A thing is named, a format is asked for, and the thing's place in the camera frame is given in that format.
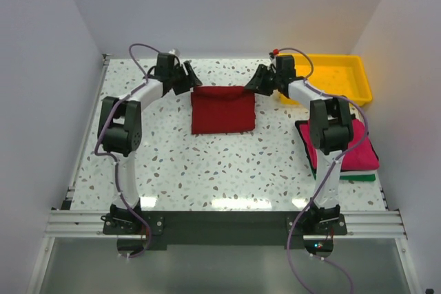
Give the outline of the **dark red t shirt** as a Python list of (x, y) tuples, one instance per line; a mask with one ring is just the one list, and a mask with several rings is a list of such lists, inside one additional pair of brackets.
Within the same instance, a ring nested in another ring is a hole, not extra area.
[(243, 86), (202, 86), (191, 93), (196, 134), (250, 132), (256, 126), (255, 94)]

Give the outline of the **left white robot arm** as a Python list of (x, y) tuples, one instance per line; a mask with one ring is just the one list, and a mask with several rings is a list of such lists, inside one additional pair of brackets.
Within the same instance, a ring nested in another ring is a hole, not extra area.
[(110, 212), (101, 218), (104, 234), (139, 234), (150, 230), (142, 216), (135, 176), (135, 154), (142, 141), (142, 113), (170, 91), (179, 95), (201, 85), (189, 61), (181, 63), (174, 53), (161, 52), (140, 85), (122, 96), (102, 100), (94, 154), (110, 157), (114, 165), (114, 199)]

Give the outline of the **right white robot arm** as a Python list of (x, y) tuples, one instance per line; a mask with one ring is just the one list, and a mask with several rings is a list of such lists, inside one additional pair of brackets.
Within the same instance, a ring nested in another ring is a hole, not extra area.
[(307, 205), (292, 221), (289, 234), (295, 230), (321, 234), (340, 219), (340, 171), (353, 140), (349, 101), (323, 92), (308, 78), (298, 76), (292, 55), (271, 52), (269, 57), (271, 63), (259, 65), (245, 89), (265, 96), (277, 90), (308, 109), (309, 136), (317, 157), (316, 186)]

